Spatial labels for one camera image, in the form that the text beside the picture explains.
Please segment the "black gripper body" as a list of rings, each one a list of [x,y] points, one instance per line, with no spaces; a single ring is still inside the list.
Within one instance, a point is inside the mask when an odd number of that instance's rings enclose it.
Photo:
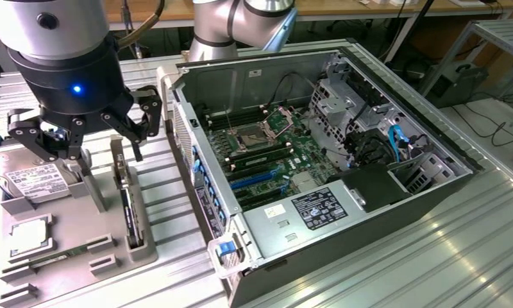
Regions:
[[[110,35],[87,54],[65,60],[30,58],[11,49],[7,54],[39,103],[42,121],[67,129],[79,119],[86,129],[106,129],[102,113],[121,121],[127,117],[133,98]]]

